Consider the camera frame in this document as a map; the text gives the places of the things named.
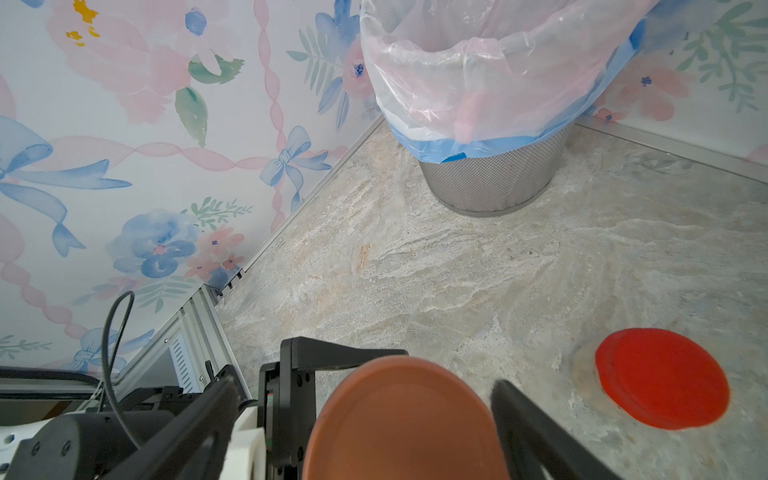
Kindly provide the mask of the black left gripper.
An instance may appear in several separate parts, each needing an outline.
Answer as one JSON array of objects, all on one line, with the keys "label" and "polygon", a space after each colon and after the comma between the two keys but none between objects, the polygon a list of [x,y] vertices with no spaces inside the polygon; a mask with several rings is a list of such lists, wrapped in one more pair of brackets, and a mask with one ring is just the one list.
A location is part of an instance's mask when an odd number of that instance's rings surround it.
[{"label": "black left gripper", "polygon": [[121,417],[114,412],[62,415],[20,442],[1,477],[108,479],[111,470],[181,412],[132,411]]}]

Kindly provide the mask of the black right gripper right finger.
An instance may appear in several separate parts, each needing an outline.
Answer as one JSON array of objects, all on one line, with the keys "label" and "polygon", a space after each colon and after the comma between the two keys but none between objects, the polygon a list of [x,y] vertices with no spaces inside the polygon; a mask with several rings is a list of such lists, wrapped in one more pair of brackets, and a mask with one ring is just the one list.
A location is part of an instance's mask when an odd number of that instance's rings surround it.
[{"label": "black right gripper right finger", "polygon": [[494,383],[490,406],[512,479],[619,480],[511,382]]}]

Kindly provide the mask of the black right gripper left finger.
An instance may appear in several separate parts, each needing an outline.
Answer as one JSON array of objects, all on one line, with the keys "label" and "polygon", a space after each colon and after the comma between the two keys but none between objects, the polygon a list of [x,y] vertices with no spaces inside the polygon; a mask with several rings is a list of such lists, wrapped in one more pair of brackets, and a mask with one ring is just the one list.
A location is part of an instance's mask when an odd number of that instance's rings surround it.
[{"label": "black right gripper left finger", "polygon": [[214,382],[181,414],[111,470],[108,479],[217,479],[242,391],[235,376]]}]

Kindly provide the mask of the orange jar lid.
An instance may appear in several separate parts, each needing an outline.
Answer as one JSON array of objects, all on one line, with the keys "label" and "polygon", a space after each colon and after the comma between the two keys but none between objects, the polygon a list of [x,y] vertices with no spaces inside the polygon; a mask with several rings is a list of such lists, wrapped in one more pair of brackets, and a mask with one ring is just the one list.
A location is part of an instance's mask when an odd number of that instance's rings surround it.
[{"label": "orange jar lid", "polygon": [[490,409],[430,361],[365,363],[333,391],[312,430],[305,479],[506,479]]}]

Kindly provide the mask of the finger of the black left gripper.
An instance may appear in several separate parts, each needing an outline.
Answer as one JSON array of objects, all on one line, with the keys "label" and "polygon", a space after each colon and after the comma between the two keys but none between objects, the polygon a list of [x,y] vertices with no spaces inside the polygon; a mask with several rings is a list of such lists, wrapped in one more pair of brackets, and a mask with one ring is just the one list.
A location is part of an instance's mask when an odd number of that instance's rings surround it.
[{"label": "finger of the black left gripper", "polygon": [[265,432],[266,477],[300,479],[317,419],[316,373],[355,369],[402,349],[359,349],[308,337],[285,339],[276,362],[260,367],[257,425]]}]

